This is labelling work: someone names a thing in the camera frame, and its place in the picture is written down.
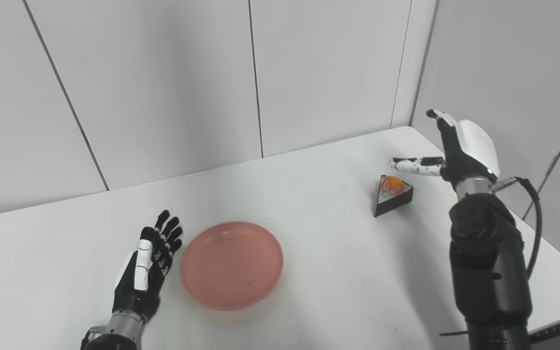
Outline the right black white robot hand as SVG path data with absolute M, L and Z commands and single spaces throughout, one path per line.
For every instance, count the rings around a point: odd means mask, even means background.
M 442 177 L 455 188 L 470 178 L 482 178 L 491 186 L 500 169 L 493 140 L 471 120 L 455 121 L 451 115 L 429 109 L 426 116 L 436 120 L 444 155 L 442 157 L 392 157 L 391 168 L 401 172 Z

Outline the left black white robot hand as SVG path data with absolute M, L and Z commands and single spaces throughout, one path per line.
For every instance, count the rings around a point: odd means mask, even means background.
M 149 321 L 158 311 L 165 277 L 182 247 L 180 219 L 165 209 L 153 226 L 145 226 L 137 250 L 124 263 L 115 286 L 112 312 L 130 311 Z

